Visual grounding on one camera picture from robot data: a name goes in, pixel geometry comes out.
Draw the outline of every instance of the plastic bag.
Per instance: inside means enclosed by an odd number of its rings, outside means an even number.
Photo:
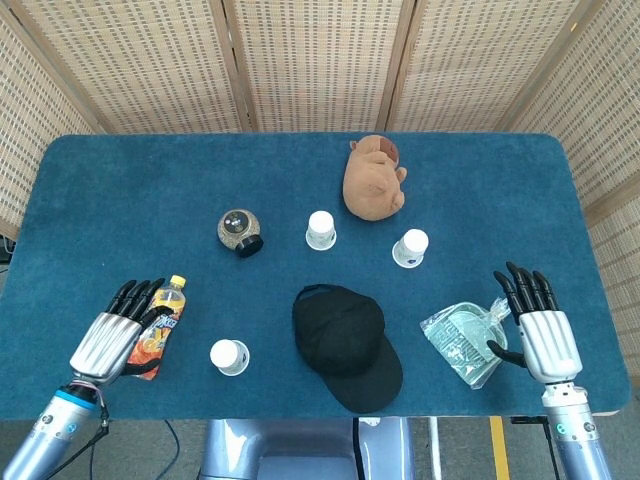
[[[431,315],[420,322],[420,327],[451,368],[475,390],[482,388],[501,362],[487,346],[487,340],[507,348],[500,322],[509,313],[506,299],[496,299],[490,311],[462,302]]]

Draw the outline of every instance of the blue ring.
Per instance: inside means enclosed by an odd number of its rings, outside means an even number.
[[[87,410],[93,410],[96,407],[95,403],[87,402],[86,400],[82,400],[81,398],[69,395],[67,392],[63,392],[62,390],[56,390],[55,396],[58,398],[62,398],[67,402],[74,403],[79,407],[86,408]]]

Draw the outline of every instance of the metal pole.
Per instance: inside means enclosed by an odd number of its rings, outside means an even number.
[[[432,480],[442,480],[438,417],[429,417],[429,442],[431,444],[431,478]]]

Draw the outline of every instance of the black baseball cap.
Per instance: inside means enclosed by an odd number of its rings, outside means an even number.
[[[347,409],[371,413],[402,387],[402,365],[376,301],[336,285],[305,287],[293,304],[296,346]]]

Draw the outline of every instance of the yellow floor stripe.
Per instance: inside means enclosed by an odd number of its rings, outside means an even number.
[[[507,461],[507,446],[504,442],[502,417],[489,417],[489,423],[491,425],[493,459],[496,463],[496,479],[509,480],[509,462]]]

